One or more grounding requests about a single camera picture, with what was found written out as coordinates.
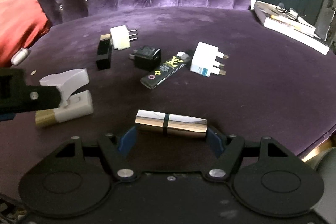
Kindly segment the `white angled plug adapter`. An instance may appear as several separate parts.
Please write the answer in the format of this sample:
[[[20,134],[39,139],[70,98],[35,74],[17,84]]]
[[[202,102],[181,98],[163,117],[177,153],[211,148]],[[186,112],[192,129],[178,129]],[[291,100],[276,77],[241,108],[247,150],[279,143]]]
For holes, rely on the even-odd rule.
[[[52,74],[39,80],[41,86],[55,86],[60,91],[59,107],[67,106],[67,100],[78,89],[89,83],[86,69],[72,69],[63,73]]]

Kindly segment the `rose gold lipstick tube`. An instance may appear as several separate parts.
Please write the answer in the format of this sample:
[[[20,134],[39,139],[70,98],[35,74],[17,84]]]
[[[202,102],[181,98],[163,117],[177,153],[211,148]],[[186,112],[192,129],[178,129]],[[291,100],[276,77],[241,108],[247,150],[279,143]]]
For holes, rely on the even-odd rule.
[[[203,118],[138,110],[135,124],[139,130],[189,137],[205,137],[208,122]]]

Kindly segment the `white gold lipstick tube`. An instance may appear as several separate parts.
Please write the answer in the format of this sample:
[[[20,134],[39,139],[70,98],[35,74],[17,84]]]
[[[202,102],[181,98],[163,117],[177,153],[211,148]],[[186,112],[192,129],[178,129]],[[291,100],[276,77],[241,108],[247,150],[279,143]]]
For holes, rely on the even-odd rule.
[[[35,125],[43,128],[93,114],[92,97],[88,90],[70,96],[67,102],[66,106],[37,111]]]

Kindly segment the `white UK plug adapter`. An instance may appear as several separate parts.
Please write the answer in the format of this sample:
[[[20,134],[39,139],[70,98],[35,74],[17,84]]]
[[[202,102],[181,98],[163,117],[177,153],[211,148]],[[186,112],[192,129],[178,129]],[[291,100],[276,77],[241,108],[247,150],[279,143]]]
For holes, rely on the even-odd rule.
[[[226,75],[224,64],[217,59],[228,59],[228,55],[219,52],[219,48],[204,42],[198,42],[193,58],[191,60],[190,71],[201,76]]]

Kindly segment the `black gold lipstick tube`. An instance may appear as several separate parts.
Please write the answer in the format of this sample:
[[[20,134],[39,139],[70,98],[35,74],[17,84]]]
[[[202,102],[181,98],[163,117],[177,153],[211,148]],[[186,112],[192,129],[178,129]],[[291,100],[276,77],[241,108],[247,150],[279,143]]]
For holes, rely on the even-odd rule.
[[[96,53],[96,67],[98,70],[109,69],[111,66],[112,43],[111,35],[101,35]]]

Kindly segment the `black LV lighter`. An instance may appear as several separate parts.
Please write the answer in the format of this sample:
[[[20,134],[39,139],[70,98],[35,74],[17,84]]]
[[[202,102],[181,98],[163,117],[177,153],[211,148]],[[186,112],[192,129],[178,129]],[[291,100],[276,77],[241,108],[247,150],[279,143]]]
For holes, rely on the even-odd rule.
[[[142,77],[140,82],[148,89],[154,89],[167,80],[179,69],[185,67],[191,61],[191,56],[185,52],[178,52],[169,60],[164,61],[159,67]]]

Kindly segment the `black cube charger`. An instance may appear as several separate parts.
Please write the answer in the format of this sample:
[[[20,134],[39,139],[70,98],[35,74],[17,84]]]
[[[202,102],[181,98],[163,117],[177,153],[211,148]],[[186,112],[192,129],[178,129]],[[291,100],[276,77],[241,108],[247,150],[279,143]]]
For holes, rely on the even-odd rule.
[[[134,66],[144,71],[152,71],[161,64],[161,49],[143,46],[129,55]]]

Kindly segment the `white three-pin adapter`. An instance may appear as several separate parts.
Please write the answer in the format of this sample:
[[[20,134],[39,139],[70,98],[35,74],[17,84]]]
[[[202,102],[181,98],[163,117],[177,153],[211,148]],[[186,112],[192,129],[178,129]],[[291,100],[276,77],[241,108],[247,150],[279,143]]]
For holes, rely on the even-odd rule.
[[[130,42],[137,40],[137,29],[128,30],[126,25],[110,28],[112,46],[115,50],[130,48]]]

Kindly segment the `white earbuds case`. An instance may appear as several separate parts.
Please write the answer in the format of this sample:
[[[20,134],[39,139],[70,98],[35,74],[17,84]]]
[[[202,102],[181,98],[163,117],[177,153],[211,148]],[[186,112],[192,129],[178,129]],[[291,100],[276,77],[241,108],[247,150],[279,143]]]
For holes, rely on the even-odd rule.
[[[11,64],[17,66],[22,63],[30,54],[30,51],[27,48],[21,48],[13,57],[11,58]]]

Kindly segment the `red satin cushion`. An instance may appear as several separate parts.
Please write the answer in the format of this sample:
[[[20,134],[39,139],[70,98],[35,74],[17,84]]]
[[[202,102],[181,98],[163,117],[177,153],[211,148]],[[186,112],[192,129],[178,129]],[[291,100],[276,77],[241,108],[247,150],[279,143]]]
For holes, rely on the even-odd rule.
[[[1,67],[21,48],[29,48],[49,32],[50,21],[38,0],[1,0]]]

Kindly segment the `black white patterned pillow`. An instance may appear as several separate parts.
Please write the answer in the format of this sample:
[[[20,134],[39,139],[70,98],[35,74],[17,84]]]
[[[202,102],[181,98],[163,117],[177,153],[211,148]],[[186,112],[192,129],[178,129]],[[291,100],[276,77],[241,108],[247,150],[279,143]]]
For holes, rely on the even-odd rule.
[[[19,223],[27,215],[25,207],[7,196],[1,194],[0,197],[0,221],[1,224]]]

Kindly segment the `purple tufted velvet sofa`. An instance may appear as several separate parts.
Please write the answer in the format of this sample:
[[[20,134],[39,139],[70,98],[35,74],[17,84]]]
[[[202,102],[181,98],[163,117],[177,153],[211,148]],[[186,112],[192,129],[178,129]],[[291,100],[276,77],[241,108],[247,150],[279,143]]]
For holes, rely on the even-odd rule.
[[[1,193],[73,136],[134,126],[139,110],[197,118],[303,158],[335,134],[335,54],[264,27],[251,0],[1,0],[1,69],[74,102],[1,122]]]

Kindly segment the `yellow pencil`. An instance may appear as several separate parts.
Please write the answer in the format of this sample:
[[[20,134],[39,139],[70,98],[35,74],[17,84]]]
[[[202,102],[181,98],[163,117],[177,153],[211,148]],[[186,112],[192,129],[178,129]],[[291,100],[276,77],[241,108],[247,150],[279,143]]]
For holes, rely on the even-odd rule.
[[[271,15],[270,18],[280,22],[281,24],[286,24],[287,26],[291,26],[291,24],[282,16]]]

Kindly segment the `black eyeglasses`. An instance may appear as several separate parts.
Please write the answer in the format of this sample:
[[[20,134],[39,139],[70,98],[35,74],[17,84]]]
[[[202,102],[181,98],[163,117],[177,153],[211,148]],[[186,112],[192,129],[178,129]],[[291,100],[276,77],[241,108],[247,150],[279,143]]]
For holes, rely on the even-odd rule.
[[[285,15],[291,20],[299,21],[302,20],[302,17],[300,14],[293,8],[286,8],[286,6],[282,3],[279,2],[276,6],[276,10],[280,12],[282,15]]]

